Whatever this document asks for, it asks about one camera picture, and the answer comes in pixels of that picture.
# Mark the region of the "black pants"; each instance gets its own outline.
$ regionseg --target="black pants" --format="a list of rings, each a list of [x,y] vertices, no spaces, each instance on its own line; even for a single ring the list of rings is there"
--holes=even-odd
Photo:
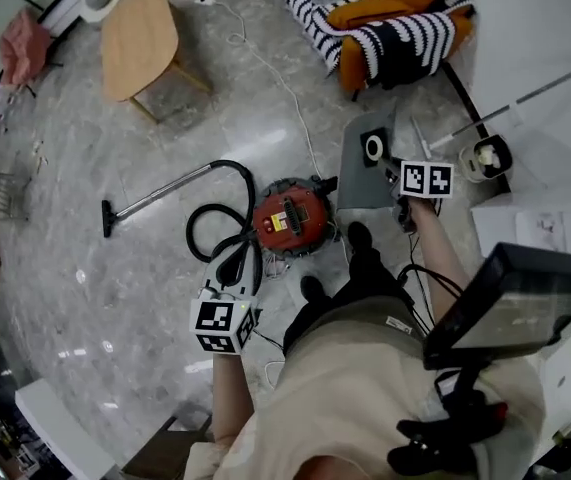
[[[349,264],[349,281],[347,284],[334,297],[325,296],[319,301],[305,304],[296,315],[292,324],[285,331],[283,354],[287,355],[294,342],[316,320],[332,309],[378,295],[398,297],[409,305],[413,305],[409,294],[381,263],[381,255],[376,249],[355,253]]]

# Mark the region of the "screen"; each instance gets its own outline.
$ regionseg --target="screen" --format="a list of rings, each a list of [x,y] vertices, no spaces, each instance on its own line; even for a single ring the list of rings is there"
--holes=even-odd
[[[505,292],[452,348],[546,343],[565,316],[571,316],[571,293]]]

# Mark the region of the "vacuum hose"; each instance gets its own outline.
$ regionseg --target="vacuum hose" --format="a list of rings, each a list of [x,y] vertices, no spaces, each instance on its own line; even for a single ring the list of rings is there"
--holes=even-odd
[[[256,266],[254,269],[254,289],[252,290],[252,295],[256,295],[256,292],[258,292],[258,289],[261,285],[261,280],[263,278],[263,256],[261,253],[260,245],[256,239],[256,234],[252,228],[252,214],[254,212],[254,204],[256,203],[254,177],[252,176],[252,173],[249,171],[249,169],[239,164],[238,162],[234,162],[233,160],[215,160],[211,162],[209,166],[211,169],[229,167],[230,169],[234,169],[243,177],[247,187],[247,213],[243,217],[233,208],[219,203],[205,204],[200,206],[194,211],[194,213],[190,215],[189,219],[187,220],[187,226],[185,229],[187,247],[196,258],[204,263],[209,263],[224,249],[231,247],[237,243],[245,242],[245,245],[241,247],[238,253],[233,255],[230,258],[230,261],[228,261],[224,266],[221,275],[223,277],[229,275],[229,279],[234,279],[238,269],[241,268],[241,262],[247,253],[247,248],[251,247],[255,256]],[[232,235],[220,242],[216,247],[214,247],[212,254],[208,256],[207,254],[201,252],[201,250],[196,245],[196,241],[194,240],[194,225],[199,218],[210,212],[221,212],[231,217],[238,223],[238,225],[241,227],[241,230],[238,234]]]

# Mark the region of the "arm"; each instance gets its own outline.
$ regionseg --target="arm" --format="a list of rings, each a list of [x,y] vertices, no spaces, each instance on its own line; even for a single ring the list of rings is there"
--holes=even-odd
[[[214,414],[216,444],[231,446],[254,414],[240,356],[214,354]]]
[[[448,277],[465,289],[469,284],[469,277],[463,270],[445,229],[434,213],[431,202],[410,197],[409,204],[412,209],[412,219],[421,237],[425,268]],[[427,279],[434,320],[438,322],[452,307],[455,299],[432,277],[428,276]]]

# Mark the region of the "pink cloth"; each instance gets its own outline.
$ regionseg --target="pink cloth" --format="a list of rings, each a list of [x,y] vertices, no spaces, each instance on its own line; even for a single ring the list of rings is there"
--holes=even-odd
[[[49,32],[27,9],[20,11],[0,37],[1,85],[22,85],[40,73],[50,43]]]

